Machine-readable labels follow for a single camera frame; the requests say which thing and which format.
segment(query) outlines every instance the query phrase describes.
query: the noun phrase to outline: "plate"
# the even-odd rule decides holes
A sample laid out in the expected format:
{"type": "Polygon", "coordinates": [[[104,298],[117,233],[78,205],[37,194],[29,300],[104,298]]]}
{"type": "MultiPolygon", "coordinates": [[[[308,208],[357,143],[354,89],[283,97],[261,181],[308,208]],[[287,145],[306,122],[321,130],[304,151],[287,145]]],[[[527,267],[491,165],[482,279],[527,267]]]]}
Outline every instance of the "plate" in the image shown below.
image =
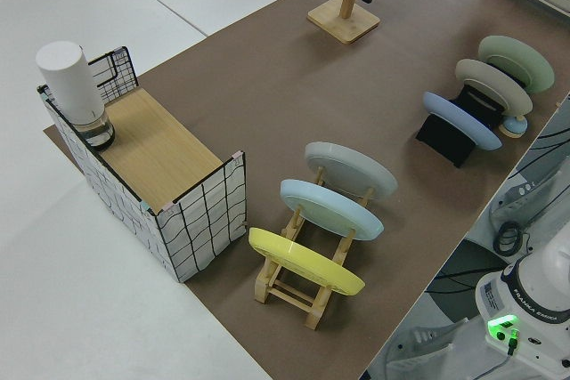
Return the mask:
{"type": "Polygon", "coordinates": [[[424,93],[424,107],[462,131],[480,149],[496,150],[502,145],[501,140],[489,128],[465,110],[435,93],[424,93]]]}
{"type": "Polygon", "coordinates": [[[525,84],[527,93],[540,93],[554,85],[549,62],[528,44],[507,36],[488,36],[479,44],[478,58],[525,84]]]}
{"type": "Polygon", "coordinates": [[[340,236],[355,230],[354,239],[373,240],[383,230],[382,222],[369,210],[337,192],[300,180],[281,182],[281,199],[293,211],[340,236]]]}
{"type": "Polygon", "coordinates": [[[517,82],[500,70],[477,60],[461,60],[455,76],[464,85],[484,93],[505,108],[505,116],[523,116],[533,109],[533,102],[517,82]]]}
{"type": "Polygon", "coordinates": [[[305,147],[305,160],[312,171],[324,168],[327,186],[362,198],[372,187],[370,198],[385,198],[398,188],[398,181],[381,164],[359,151],[331,142],[311,142],[305,147]]]}
{"type": "Polygon", "coordinates": [[[364,282],[348,269],[313,250],[270,231],[252,227],[249,244],[261,255],[305,279],[343,295],[355,295],[364,282]]]}

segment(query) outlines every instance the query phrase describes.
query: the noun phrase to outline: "storage box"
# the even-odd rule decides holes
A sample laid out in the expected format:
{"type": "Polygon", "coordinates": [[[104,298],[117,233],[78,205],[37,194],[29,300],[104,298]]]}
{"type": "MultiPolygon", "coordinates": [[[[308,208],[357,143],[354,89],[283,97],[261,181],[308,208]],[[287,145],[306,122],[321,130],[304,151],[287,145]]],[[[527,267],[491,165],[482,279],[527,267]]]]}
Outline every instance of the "storage box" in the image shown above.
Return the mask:
{"type": "Polygon", "coordinates": [[[89,63],[116,140],[91,148],[42,95],[87,181],[178,281],[205,269],[246,231],[245,154],[221,162],[138,86],[125,47],[89,63]]]}

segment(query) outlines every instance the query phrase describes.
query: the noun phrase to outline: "wooden block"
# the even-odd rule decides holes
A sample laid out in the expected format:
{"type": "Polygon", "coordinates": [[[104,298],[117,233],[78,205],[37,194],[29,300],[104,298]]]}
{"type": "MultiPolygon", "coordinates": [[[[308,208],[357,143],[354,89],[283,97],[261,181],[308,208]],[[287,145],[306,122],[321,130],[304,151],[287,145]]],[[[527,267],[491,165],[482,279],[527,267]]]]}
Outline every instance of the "wooden block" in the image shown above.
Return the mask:
{"type": "Polygon", "coordinates": [[[340,16],[342,1],[329,0],[310,11],[307,18],[343,44],[351,44],[377,27],[380,19],[358,4],[354,5],[349,18],[342,18],[340,16]]]}
{"type": "Polygon", "coordinates": [[[222,164],[142,88],[106,111],[115,141],[101,156],[155,213],[222,164]]]}

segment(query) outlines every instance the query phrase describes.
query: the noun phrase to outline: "white cylinder container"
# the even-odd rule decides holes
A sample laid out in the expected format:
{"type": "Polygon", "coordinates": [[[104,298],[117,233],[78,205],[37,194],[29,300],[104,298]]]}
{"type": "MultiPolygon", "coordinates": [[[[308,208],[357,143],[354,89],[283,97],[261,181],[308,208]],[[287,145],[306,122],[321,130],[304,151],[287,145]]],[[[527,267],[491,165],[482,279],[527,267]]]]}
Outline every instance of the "white cylinder container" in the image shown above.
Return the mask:
{"type": "Polygon", "coordinates": [[[114,129],[81,46],[52,42],[37,52],[36,64],[63,116],[94,148],[109,146],[114,129]]]}

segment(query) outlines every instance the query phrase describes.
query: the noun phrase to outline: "wire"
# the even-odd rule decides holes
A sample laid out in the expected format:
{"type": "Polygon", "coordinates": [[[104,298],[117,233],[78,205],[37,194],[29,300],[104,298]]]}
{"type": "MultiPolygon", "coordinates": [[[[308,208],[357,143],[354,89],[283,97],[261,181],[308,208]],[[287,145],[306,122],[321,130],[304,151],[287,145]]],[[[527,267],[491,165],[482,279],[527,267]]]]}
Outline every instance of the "wire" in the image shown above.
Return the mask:
{"type": "Polygon", "coordinates": [[[471,271],[458,271],[455,273],[449,273],[444,275],[437,275],[434,279],[448,279],[455,278],[456,276],[470,275],[472,273],[488,273],[490,271],[502,271],[505,267],[486,267],[484,269],[473,269],[471,271]]]}
{"type": "Polygon", "coordinates": [[[510,355],[502,363],[500,363],[499,365],[495,365],[491,369],[488,369],[483,374],[480,374],[479,376],[475,377],[473,380],[479,380],[479,378],[483,378],[483,377],[487,376],[488,374],[491,374],[495,369],[499,369],[499,368],[503,367],[507,362],[509,362],[509,359],[510,359],[510,355]]]}
{"type": "MultiPolygon", "coordinates": [[[[527,233],[528,229],[534,223],[534,221],[551,206],[558,198],[560,198],[568,189],[570,189],[570,184],[568,184],[564,189],[562,189],[548,204],[543,206],[535,215],[528,219],[524,226],[521,226],[517,222],[504,222],[499,231],[495,234],[493,239],[493,250],[498,255],[504,257],[510,257],[520,251],[523,245],[523,237],[528,236],[530,240],[530,235],[527,233]]],[[[529,244],[526,241],[526,253],[529,253],[529,244]]]]}
{"type": "Polygon", "coordinates": [[[545,138],[556,137],[557,135],[561,135],[562,133],[567,133],[568,131],[570,131],[570,128],[566,128],[566,129],[563,129],[562,131],[558,131],[555,133],[547,133],[545,135],[541,135],[539,137],[536,137],[536,139],[537,140],[543,140],[545,138]]]}
{"type": "MultiPolygon", "coordinates": [[[[444,275],[447,274],[443,269],[441,269],[440,272],[443,273],[444,275]]],[[[447,279],[450,280],[451,282],[456,283],[457,285],[462,285],[462,286],[464,286],[464,287],[474,287],[474,285],[466,284],[465,282],[461,282],[460,280],[457,280],[457,279],[454,279],[454,278],[447,278],[447,279]]]]}
{"type": "Polygon", "coordinates": [[[428,294],[459,294],[459,293],[465,293],[467,291],[472,291],[474,289],[475,289],[475,287],[467,287],[467,288],[463,288],[463,289],[456,289],[454,291],[434,291],[431,289],[427,289],[426,291],[424,291],[424,293],[428,293],[428,294]]]}
{"type": "Polygon", "coordinates": [[[493,251],[510,257],[520,251],[523,245],[523,228],[517,222],[504,222],[493,239],[493,251]]]}
{"type": "Polygon", "coordinates": [[[552,149],[548,150],[546,153],[542,153],[539,157],[537,157],[537,158],[531,160],[528,164],[526,164],[526,165],[523,166],[522,168],[518,169],[514,174],[512,174],[511,176],[509,176],[509,177],[507,178],[507,180],[510,180],[511,178],[513,178],[513,177],[519,175],[520,173],[522,173],[523,171],[525,171],[526,168],[528,168],[530,165],[532,165],[534,162],[537,162],[538,160],[544,158],[545,156],[547,156],[547,155],[549,155],[550,153],[552,153],[554,150],[560,149],[562,146],[564,146],[564,145],[567,144],[568,142],[570,142],[570,140],[563,141],[563,142],[561,142],[561,143],[555,145],[552,149]]]}

